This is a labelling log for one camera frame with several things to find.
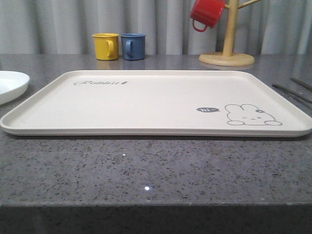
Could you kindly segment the silver metal fork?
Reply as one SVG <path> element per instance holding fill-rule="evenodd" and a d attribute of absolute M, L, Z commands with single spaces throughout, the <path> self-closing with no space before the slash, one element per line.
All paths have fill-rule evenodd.
<path fill-rule="evenodd" d="M 297 92 L 295 92 L 295 91 L 293 91 L 293 90 L 290 90 L 289 88 L 286 88 L 286 87 L 284 87 L 284 86 L 282 86 L 282 85 L 279 85 L 279 84 L 272 84 L 272 86 L 275 87 L 275 88 L 277 88 L 277 89 L 279 89 L 279 90 L 282 90 L 282 91 L 284 91 L 284 92 L 287 92 L 287 93 L 289 93 L 289 94 L 292 94 L 292 95 L 294 95 L 294 96 L 296 96 L 296 97 L 298 97 L 298 98 L 304 100 L 304 101 L 307 102 L 307 103 L 311 103 L 311 102 L 312 102 L 312 101 L 309 100 L 308 98 L 304 97 L 302 94 L 297 93 Z"/>

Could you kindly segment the white round plate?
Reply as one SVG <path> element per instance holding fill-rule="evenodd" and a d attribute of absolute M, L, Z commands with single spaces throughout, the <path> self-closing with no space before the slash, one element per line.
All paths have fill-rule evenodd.
<path fill-rule="evenodd" d="M 30 77 L 16 71 L 0 72 L 0 104 L 20 97 L 28 88 Z"/>

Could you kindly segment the cream rabbit serving tray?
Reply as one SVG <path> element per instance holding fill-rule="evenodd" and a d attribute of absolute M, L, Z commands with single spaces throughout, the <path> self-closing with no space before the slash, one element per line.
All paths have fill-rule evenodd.
<path fill-rule="evenodd" d="M 1 120 L 24 136 L 299 137 L 312 119 L 240 71 L 72 71 Z"/>

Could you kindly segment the blue mug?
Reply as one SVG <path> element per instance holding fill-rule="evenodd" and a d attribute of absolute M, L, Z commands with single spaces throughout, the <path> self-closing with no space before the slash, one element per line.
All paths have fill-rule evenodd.
<path fill-rule="evenodd" d="M 145 59 L 145 34 L 121 34 L 122 54 L 125 60 Z"/>

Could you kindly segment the yellow mug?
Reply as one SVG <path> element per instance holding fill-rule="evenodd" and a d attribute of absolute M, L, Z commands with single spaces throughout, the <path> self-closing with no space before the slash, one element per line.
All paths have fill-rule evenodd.
<path fill-rule="evenodd" d="M 97 33 L 92 37 L 95 43 L 96 59 L 116 60 L 119 58 L 119 34 Z"/>

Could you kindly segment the wooden mug tree stand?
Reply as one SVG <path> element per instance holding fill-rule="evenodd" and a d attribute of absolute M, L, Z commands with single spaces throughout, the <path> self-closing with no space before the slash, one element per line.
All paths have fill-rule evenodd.
<path fill-rule="evenodd" d="M 253 56 L 234 52 L 234 42 L 239 9 L 256 2 L 258 0 L 249 0 L 240 4 L 239 0 L 230 0 L 229 4 L 225 5 L 229 12 L 223 51 L 201 54 L 198 58 L 199 61 L 218 66 L 246 66 L 254 64 L 255 59 Z"/>

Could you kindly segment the red mug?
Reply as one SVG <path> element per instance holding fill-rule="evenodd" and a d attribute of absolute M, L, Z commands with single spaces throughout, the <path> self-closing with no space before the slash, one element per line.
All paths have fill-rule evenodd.
<path fill-rule="evenodd" d="M 193 28 L 198 32 L 205 32 L 208 27 L 214 28 L 224 8 L 224 0 L 196 0 L 190 13 Z M 204 24 L 205 27 L 203 29 L 197 28 L 195 21 Z"/>

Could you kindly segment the grey curtain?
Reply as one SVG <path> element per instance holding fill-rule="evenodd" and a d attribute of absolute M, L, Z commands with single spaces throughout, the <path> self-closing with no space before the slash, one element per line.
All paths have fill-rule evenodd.
<path fill-rule="evenodd" d="M 3 0 L 3 54 L 92 54 L 95 33 L 143 33 L 149 55 L 196 55 L 223 47 L 227 11 L 213 29 L 193 29 L 192 0 Z M 239 10 L 239 53 L 309 54 L 312 3 L 262 0 Z"/>

